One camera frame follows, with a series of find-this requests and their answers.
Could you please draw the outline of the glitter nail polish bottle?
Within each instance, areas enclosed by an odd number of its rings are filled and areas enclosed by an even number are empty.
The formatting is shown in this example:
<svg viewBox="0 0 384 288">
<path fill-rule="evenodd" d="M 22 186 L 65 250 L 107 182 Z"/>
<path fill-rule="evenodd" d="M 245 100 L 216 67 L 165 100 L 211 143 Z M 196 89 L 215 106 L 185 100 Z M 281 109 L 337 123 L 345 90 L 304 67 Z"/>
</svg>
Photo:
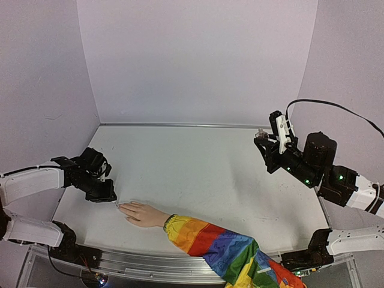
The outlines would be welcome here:
<svg viewBox="0 0 384 288">
<path fill-rule="evenodd" d="M 264 131 L 262 128 L 258 129 L 258 132 L 255 134 L 256 139 L 269 139 L 269 134 Z"/>
</svg>

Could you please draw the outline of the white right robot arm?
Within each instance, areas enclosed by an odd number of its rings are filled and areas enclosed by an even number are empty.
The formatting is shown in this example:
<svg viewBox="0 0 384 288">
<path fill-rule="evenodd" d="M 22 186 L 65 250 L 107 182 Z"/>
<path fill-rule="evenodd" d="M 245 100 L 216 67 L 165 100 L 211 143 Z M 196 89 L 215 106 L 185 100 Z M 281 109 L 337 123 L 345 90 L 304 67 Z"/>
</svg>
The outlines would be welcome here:
<svg viewBox="0 0 384 288">
<path fill-rule="evenodd" d="M 276 135 L 260 130 L 254 144 L 267 171 L 283 169 L 314 189 L 327 217 L 328 227 L 313 232 L 307 248 L 283 253 L 290 271 L 332 264 L 339 254 L 383 250 L 383 184 L 368 180 L 345 166 L 335 165 L 336 141 L 321 132 L 311 133 L 300 151 Z"/>
</svg>

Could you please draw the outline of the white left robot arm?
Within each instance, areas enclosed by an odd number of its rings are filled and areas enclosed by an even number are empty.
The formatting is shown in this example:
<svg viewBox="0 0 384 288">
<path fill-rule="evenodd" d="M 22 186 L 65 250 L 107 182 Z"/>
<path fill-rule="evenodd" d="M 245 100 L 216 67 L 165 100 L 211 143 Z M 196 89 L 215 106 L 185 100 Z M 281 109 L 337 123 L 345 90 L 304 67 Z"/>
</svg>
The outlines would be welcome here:
<svg viewBox="0 0 384 288">
<path fill-rule="evenodd" d="M 80 156 L 56 157 L 42 165 L 1 174 L 1 239 L 19 245 L 45 245 L 54 259 L 83 265 L 99 266 L 102 252 L 77 243 L 76 233 L 58 221 L 40 221 L 11 212 L 9 204 L 47 190 L 74 187 L 94 203 L 117 200 L 112 170 L 106 157 L 93 148 Z"/>
</svg>

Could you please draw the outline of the mannequin hand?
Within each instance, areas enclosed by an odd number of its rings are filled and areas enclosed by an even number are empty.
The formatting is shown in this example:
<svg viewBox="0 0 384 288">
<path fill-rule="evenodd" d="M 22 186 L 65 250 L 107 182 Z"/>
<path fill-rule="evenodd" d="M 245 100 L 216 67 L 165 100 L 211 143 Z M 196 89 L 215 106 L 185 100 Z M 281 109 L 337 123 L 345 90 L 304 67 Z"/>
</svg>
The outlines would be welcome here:
<svg viewBox="0 0 384 288">
<path fill-rule="evenodd" d="M 119 204 L 118 209 L 128 222 L 143 228 L 163 227 L 170 217 L 170 214 L 138 202 Z"/>
</svg>

